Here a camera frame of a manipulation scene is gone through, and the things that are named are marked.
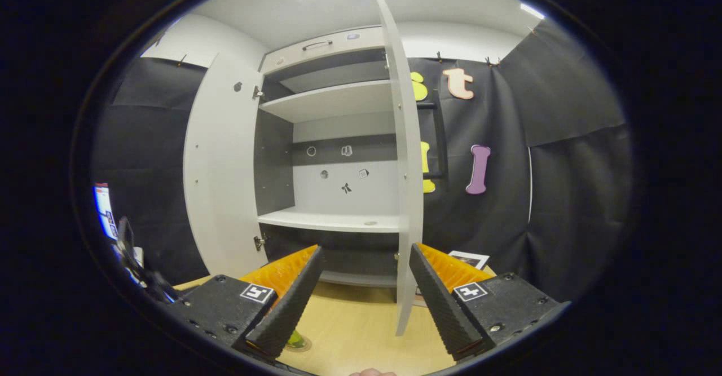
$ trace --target white cabinet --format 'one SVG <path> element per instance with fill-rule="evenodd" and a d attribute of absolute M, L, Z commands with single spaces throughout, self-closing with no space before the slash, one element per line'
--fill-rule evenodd
<path fill-rule="evenodd" d="M 401 335 L 416 289 L 408 253 L 422 240 L 420 132 L 399 30 L 377 3 L 381 26 L 275 50 L 259 72 L 219 54 L 188 122 L 184 186 L 212 274 L 243 275 L 265 262 L 253 242 L 259 223 L 398 234 L 397 275 L 328 271 L 322 279 L 395 285 Z M 275 134 L 278 126 L 285 134 Z"/>

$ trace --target ceiling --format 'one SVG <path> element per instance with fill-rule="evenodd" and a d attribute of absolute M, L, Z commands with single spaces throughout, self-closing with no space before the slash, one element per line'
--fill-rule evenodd
<path fill-rule="evenodd" d="M 386 0 L 397 23 L 472 24 L 523 37 L 539 19 L 519 0 Z M 340 29 L 381 23 L 376 0 L 208 0 L 192 11 L 228 24 L 269 49 Z"/>

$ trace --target black handle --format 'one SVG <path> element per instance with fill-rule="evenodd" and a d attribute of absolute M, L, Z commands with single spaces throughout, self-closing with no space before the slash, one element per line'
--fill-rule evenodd
<path fill-rule="evenodd" d="M 330 44 L 332 44 L 332 43 L 333 43 L 332 40 L 323 41 L 323 42 L 315 42 L 315 43 L 310 43 L 310 44 L 302 47 L 301 49 L 302 49 L 302 50 L 307 50 L 307 49 L 309 49 L 310 46 L 314 46 L 314 45 L 330 45 Z"/>
<path fill-rule="evenodd" d="M 431 109 L 434 116 L 434 130 L 436 132 L 436 153 L 438 155 L 439 171 L 424 173 L 424 180 L 439 179 L 444 189 L 448 188 L 448 156 L 446 152 L 446 130 L 444 129 L 444 116 L 441 111 L 439 91 L 432 92 L 433 102 L 419 102 L 417 109 Z"/>

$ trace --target hand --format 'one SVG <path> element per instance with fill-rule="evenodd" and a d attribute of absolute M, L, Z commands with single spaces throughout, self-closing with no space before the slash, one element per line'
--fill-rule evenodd
<path fill-rule="evenodd" d="M 364 371 L 361 371 L 361 373 L 358 373 L 357 371 L 350 376 L 397 376 L 397 374 L 393 373 L 392 371 L 387 371 L 387 373 L 381 373 L 374 368 L 368 368 Z"/>

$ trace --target ceiling light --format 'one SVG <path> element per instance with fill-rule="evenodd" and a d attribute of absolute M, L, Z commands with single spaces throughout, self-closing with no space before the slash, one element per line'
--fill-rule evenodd
<path fill-rule="evenodd" d="M 538 18 L 538 19 L 544 19 L 544 15 L 542 15 L 542 13 L 531 8 L 530 6 L 527 6 L 527 4 L 521 3 L 521 9 L 532 14 L 533 16 L 536 16 L 536 18 Z"/>

